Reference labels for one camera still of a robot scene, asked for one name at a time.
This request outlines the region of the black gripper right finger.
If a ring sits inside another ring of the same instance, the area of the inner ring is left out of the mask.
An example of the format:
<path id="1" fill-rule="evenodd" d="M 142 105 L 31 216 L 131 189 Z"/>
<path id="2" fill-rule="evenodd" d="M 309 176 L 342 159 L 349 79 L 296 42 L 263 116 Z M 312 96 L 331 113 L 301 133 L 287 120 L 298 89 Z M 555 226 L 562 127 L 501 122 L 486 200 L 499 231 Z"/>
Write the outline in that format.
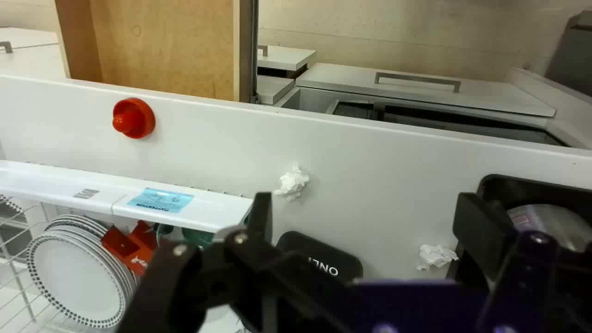
<path id="1" fill-rule="evenodd" d="M 485 292 L 477 333 L 590 333 L 590 246 L 575 253 L 546 233 L 520 231 L 497 264 L 459 250 L 455 279 Z"/>

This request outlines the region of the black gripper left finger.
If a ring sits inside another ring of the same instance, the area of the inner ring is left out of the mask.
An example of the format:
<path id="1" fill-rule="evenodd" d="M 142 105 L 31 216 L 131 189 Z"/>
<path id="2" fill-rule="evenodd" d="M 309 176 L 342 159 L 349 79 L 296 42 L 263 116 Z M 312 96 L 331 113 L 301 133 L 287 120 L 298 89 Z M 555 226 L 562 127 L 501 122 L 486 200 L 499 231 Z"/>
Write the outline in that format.
<path id="1" fill-rule="evenodd" d="M 198 333 L 205 314 L 229 307 L 251 333 L 364 333 L 370 309 L 353 281 L 312 270 L 296 275 L 292 253 L 272 235 L 272 196 L 259 192 L 246 218 L 201 250 L 164 240 L 116 333 Z"/>

